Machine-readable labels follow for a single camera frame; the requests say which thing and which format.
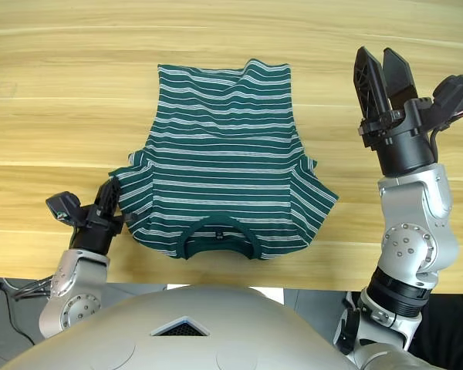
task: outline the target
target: striped t-shirt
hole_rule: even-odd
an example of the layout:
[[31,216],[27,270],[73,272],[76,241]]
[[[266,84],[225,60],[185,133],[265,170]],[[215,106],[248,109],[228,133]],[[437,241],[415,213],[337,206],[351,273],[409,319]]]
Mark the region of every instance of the striped t-shirt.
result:
[[309,245],[336,202],[304,153],[290,68],[158,66],[160,98],[146,145],[121,182],[134,239],[171,257],[227,249],[269,259]]

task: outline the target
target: wooden table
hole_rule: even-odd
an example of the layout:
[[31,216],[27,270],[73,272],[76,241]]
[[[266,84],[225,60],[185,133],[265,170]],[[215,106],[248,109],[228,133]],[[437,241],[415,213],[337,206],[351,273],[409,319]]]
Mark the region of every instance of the wooden table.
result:
[[[233,252],[173,260],[112,243],[110,281],[360,289],[380,253],[377,156],[357,135],[353,61],[391,46],[429,96],[463,73],[463,0],[0,1],[0,276],[43,278],[71,229],[45,205],[69,190],[92,202],[107,173],[143,146],[157,106],[157,64],[292,66],[293,103],[319,178],[340,195],[313,245],[274,261]],[[463,292],[463,120],[438,137],[461,243],[436,291]]]

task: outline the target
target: black cable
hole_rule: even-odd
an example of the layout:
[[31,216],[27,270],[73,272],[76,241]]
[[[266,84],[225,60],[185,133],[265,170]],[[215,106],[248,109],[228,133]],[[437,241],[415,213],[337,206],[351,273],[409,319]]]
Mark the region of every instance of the black cable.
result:
[[76,238],[77,231],[78,231],[77,225],[74,225],[73,227],[74,227],[74,230],[72,232],[72,236],[70,237],[69,248],[72,247],[72,244],[74,243],[74,239]]
[[3,293],[5,294],[5,300],[7,301],[7,311],[8,311],[8,320],[10,321],[10,325],[12,326],[12,328],[20,335],[22,335],[24,338],[26,338],[30,343],[31,345],[35,345],[35,342],[31,339],[30,336],[28,336],[25,332],[23,332],[21,329],[17,328],[17,326],[15,326],[15,323],[14,321],[12,320],[12,312],[11,312],[11,309],[10,309],[10,301],[8,300],[8,294],[7,294],[7,291],[3,288],[0,289],[1,291],[3,291]]
[[3,294],[5,295],[5,301],[7,303],[8,322],[10,322],[10,326],[12,326],[12,329],[14,329],[14,331],[17,334],[20,334],[22,337],[27,339],[29,341],[29,343],[31,343],[31,345],[35,345],[35,342],[31,339],[31,337],[28,336],[25,332],[23,332],[21,329],[19,329],[15,325],[14,320],[12,319],[12,311],[11,311],[11,307],[10,307],[10,300],[8,299],[8,292],[3,288],[3,283],[1,283],[1,282],[0,282],[0,291],[2,291]]
[[429,141],[431,142],[432,154],[434,155],[434,161],[436,163],[439,161],[439,152],[438,144],[436,143],[435,137],[438,135],[439,131],[440,130],[438,128],[433,129],[431,133],[431,138],[429,139]]

